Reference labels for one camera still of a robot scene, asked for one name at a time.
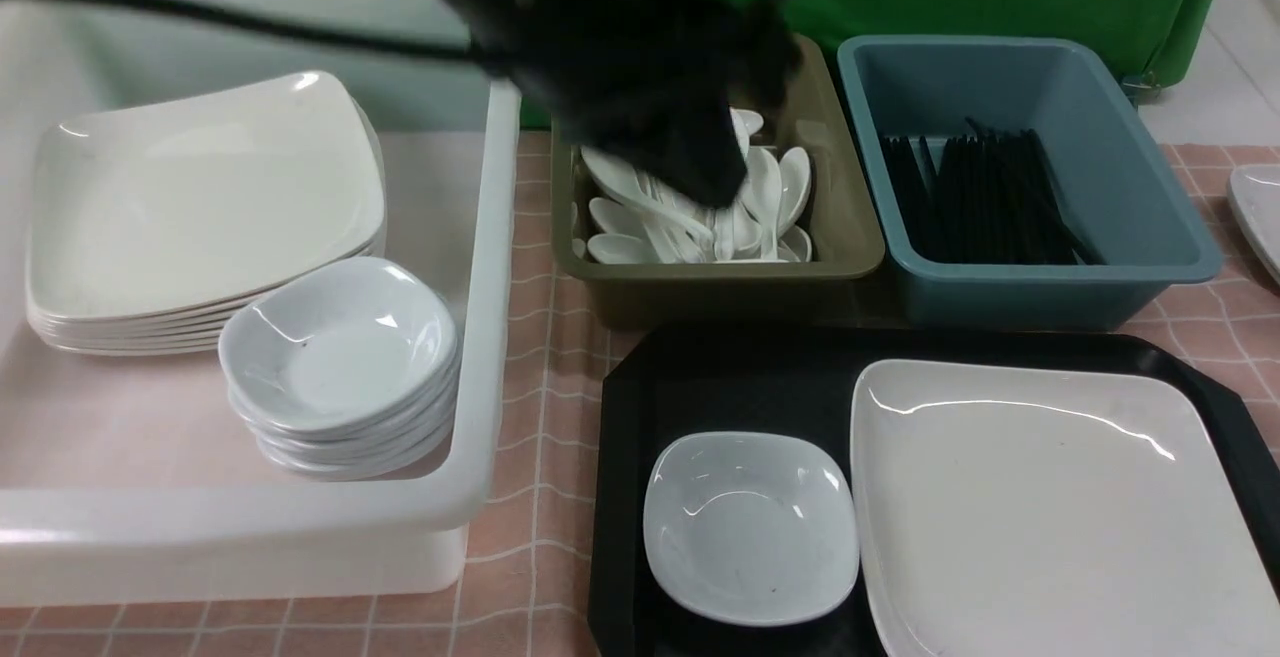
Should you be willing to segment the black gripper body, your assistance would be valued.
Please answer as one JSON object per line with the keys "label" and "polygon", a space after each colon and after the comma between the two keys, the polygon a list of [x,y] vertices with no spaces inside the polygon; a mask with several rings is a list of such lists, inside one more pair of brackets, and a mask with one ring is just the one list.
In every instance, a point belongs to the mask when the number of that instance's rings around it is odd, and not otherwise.
{"label": "black gripper body", "polygon": [[745,161],[730,96],[777,108],[799,54],[785,0],[486,0],[474,41],[576,145],[646,172],[696,204],[739,197]]}

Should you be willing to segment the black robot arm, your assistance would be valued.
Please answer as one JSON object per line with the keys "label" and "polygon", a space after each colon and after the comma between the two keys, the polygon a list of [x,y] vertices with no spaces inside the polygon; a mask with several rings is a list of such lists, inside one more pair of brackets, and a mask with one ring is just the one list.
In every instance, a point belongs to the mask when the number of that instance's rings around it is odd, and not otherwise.
{"label": "black robot arm", "polygon": [[726,209],[746,181],[730,96],[778,108],[800,63],[783,0],[444,0],[564,141]]}

